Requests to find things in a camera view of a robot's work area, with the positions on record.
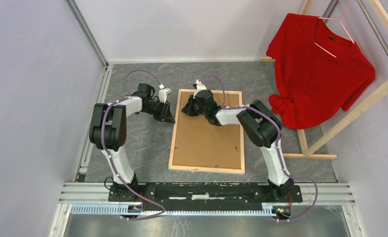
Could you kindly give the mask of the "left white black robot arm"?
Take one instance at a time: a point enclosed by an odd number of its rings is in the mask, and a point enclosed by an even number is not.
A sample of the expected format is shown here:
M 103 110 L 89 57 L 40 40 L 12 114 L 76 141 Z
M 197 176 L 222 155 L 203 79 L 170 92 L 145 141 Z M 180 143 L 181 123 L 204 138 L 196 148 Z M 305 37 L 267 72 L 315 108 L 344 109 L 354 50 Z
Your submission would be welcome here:
M 136 92 L 122 100 L 94 105 L 89 140 L 105 155 L 113 172 L 112 185 L 108 188 L 111 200 L 134 201 L 141 194 L 124 149 L 127 118 L 146 113 L 160 122 L 175 122 L 167 100 L 172 90 L 161 84 L 158 95 L 155 92 L 151 85 L 140 83 Z

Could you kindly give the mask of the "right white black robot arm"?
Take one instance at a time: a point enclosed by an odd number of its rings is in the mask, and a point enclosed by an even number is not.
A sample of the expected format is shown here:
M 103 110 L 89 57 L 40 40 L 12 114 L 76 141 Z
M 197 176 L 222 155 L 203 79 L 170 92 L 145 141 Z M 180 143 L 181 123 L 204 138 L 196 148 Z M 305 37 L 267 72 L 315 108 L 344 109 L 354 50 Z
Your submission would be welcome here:
M 181 111 L 190 116 L 203 115 L 211 125 L 242 126 L 247 137 L 262 152 L 268 170 L 269 193 L 273 200 L 283 201 L 294 185 L 281 149 L 281 122 L 260 100 L 237 107 L 219 106 L 210 90 L 189 96 Z

